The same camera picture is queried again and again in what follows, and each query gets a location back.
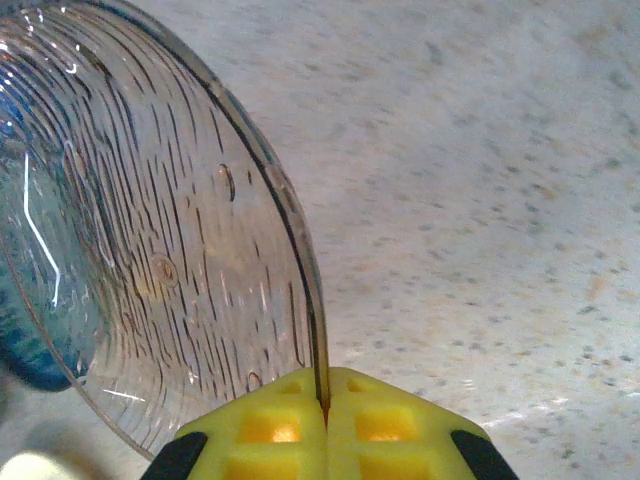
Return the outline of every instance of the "ridged plastic texture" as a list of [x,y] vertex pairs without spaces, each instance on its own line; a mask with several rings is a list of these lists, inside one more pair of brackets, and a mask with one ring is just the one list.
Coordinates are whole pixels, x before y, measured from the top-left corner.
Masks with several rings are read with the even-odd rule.
[[0,18],[7,301],[153,455],[311,364],[305,221],[242,107],[169,32],[119,2],[28,3]]

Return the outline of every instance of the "granite countertop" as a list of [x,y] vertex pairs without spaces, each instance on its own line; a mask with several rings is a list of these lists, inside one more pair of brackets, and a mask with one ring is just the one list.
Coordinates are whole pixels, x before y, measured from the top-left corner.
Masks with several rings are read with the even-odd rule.
[[[334,365],[480,423],[523,479],[637,475],[637,1],[135,3],[280,155]],[[75,392],[5,387],[0,461],[144,470]]]

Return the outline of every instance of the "speckled countertop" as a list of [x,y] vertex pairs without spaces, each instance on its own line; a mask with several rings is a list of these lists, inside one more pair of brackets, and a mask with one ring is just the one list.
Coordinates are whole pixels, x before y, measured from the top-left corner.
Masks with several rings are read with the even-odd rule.
[[[333,364],[479,422],[523,479],[638,475],[637,1],[135,3],[279,153]],[[0,461],[144,470],[74,392],[8,393]]]

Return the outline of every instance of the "white surface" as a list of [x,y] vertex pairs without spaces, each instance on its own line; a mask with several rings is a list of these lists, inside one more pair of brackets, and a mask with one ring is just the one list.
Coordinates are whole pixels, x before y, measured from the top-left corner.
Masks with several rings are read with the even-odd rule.
[[[479,422],[523,479],[637,476],[637,1],[136,3],[280,155],[334,365]],[[75,393],[11,391],[0,460],[142,473]]]

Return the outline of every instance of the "black plastic part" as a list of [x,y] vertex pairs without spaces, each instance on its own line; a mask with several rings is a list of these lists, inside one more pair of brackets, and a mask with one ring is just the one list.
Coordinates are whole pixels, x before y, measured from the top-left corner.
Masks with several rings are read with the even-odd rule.
[[167,443],[140,480],[187,480],[206,443],[207,436],[202,432]]
[[478,480],[518,480],[500,452],[486,438],[456,430],[451,433],[451,439]]

